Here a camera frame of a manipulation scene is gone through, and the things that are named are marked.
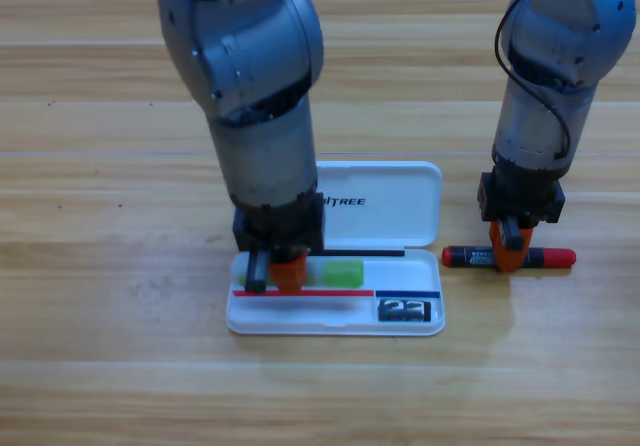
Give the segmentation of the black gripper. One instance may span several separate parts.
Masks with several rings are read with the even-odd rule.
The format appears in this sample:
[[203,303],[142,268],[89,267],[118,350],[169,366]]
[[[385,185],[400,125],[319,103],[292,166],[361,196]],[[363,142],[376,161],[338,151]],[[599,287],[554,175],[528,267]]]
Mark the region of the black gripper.
[[298,195],[279,207],[238,206],[233,233],[249,254],[244,290],[261,295],[273,283],[280,293],[299,294],[306,284],[306,261],[324,251],[324,197],[320,192]]
[[559,221],[565,203],[559,180],[565,173],[495,164],[481,174],[477,199],[481,219],[491,222],[489,238],[499,271],[521,267],[539,222]]

